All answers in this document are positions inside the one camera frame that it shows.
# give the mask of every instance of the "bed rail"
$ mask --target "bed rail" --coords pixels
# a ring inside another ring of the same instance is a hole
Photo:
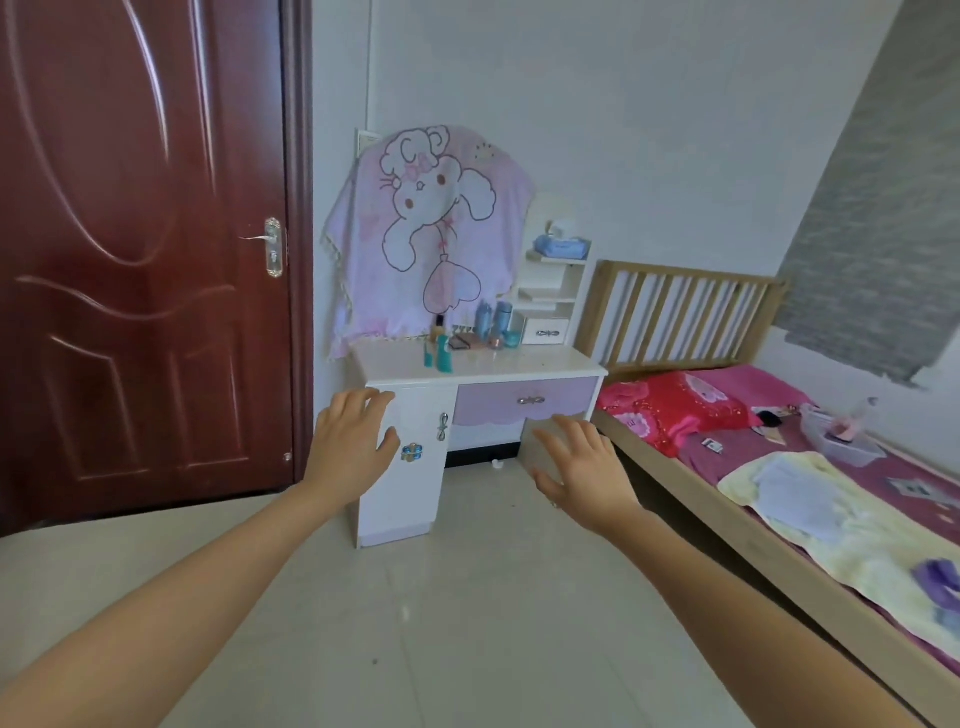
[[[783,279],[601,260],[574,347],[610,379],[754,360],[783,301]]]

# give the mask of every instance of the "dark red wooden door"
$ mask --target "dark red wooden door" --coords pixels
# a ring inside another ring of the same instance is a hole
[[[0,510],[292,482],[276,0],[7,0]]]

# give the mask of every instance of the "person's right hand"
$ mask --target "person's right hand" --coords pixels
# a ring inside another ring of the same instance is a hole
[[[636,500],[620,459],[610,439],[591,423],[557,415],[566,442],[551,432],[538,429],[534,435],[550,453],[563,484],[534,469],[531,475],[537,490],[583,528],[610,538],[624,522],[643,509]]]

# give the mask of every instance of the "wall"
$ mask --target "wall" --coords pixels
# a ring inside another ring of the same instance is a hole
[[[770,275],[898,6],[372,0],[369,128],[482,133],[575,205],[596,258]],[[319,236],[365,123],[369,8],[314,13]],[[322,251],[315,285],[320,407],[343,382]]]
[[[906,0],[786,255],[787,341],[894,381],[960,326],[960,3]]]
[[[807,392],[836,412],[849,411],[867,397],[880,397],[877,434],[960,473],[960,335],[936,365],[929,390],[909,389],[889,379],[840,364],[784,341],[772,328],[756,365]]]
[[[313,8],[314,411],[346,386],[344,360],[329,361],[336,262],[321,241],[333,203],[347,179],[354,135],[366,125],[370,3],[317,0]]]

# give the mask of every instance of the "door frame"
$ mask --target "door frame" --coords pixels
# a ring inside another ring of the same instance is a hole
[[[313,440],[313,0],[278,0],[290,276],[294,482]]]

